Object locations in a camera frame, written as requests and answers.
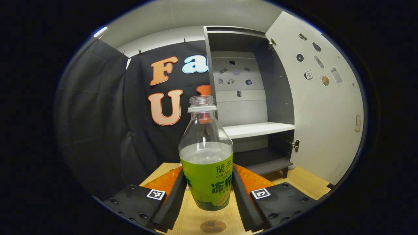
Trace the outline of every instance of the screw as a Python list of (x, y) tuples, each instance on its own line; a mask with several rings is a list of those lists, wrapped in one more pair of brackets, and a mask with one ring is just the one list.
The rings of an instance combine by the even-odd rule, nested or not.
[(270, 219), (274, 219), (274, 218), (276, 218), (277, 216), (278, 216), (278, 214), (273, 213), (273, 214), (270, 214), (268, 217), (269, 217)]
[(143, 219), (148, 219), (148, 215), (144, 214), (144, 213), (139, 214), (139, 217), (141, 217)]

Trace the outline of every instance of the door hinge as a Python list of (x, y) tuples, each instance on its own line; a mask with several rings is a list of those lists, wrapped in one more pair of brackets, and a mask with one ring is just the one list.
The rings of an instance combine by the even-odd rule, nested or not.
[(268, 50), (274, 51), (273, 45), (276, 45), (276, 42), (273, 40), (273, 38), (270, 38), (270, 42), (268, 43)]
[(299, 141), (299, 140), (296, 140), (296, 142), (294, 142), (294, 143), (289, 142), (289, 144), (290, 144), (292, 147), (294, 147), (294, 148), (295, 148), (295, 152), (298, 152), (298, 151), (299, 151), (299, 143), (300, 143), (300, 141)]

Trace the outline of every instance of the cabinet door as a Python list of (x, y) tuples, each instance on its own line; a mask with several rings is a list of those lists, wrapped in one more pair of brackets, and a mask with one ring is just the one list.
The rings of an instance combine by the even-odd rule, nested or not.
[(300, 146), (298, 152), (293, 149), (291, 162), (336, 184), (352, 163), (363, 132), (356, 77), (321, 32), (288, 13), (282, 12), (265, 35), (276, 42), (292, 91), (294, 140)]

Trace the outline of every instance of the plastic bottle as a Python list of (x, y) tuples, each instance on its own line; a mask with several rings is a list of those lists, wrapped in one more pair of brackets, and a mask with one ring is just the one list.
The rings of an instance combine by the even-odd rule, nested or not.
[(232, 140), (215, 118), (213, 96), (190, 98), (190, 123), (178, 146), (183, 172), (197, 206), (225, 208), (232, 184)]

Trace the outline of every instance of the green bottle label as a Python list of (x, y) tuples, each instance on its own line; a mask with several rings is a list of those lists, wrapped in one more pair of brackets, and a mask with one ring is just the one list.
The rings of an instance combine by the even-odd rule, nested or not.
[(194, 164), (181, 159), (190, 192), (201, 209), (215, 211), (228, 205), (233, 155), (212, 164)]

